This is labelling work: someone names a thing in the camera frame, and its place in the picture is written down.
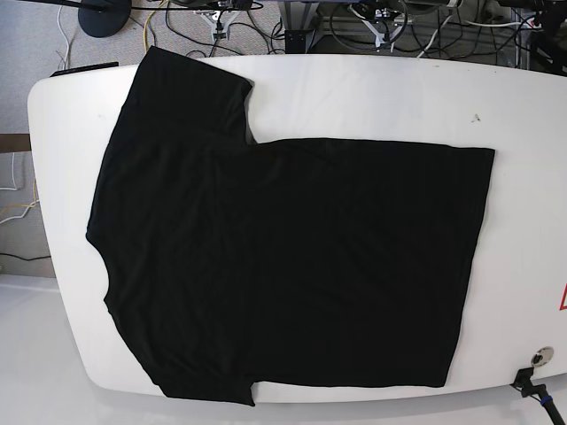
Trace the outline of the black T-shirt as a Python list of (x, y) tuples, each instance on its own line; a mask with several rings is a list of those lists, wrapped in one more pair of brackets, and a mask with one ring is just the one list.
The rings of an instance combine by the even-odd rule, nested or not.
[(171, 398), (444, 386), (494, 150), (255, 143), (251, 91), (159, 48), (137, 68), (86, 230), (126, 346)]

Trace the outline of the red warning triangle sticker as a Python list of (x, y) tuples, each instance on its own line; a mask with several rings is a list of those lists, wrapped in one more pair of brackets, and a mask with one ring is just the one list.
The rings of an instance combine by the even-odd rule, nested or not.
[(562, 299), (561, 299), (561, 304), (560, 304), (560, 307), (559, 307), (559, 311), (563, 311), (563, 310), (566, 310), (566, 309), (567, 309), (567, 285), (565, 284)]

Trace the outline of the round metal table grommet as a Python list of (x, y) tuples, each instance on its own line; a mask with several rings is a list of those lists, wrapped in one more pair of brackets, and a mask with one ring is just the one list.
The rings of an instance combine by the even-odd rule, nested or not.
[(555, 350), (551, 346), (545, 346), (540, 348), (532, 356), (531, 365), (532, 367), (543, 367), (554, 357)]

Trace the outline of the round black stand base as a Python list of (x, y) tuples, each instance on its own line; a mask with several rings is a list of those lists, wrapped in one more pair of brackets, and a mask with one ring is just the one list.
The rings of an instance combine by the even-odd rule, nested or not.
[(81, 1), (79, 25), (86, 35), (94, 38), (116, 35), (127, 23), (131, 7), (131, 0)]

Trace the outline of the aluminium frame post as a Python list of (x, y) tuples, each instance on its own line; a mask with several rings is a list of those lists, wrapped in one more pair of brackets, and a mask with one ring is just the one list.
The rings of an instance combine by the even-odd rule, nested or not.
[(286, 54), (307, 54), (321, 38), (321, 1), (282, 1), (278, 3), (283, 24)]

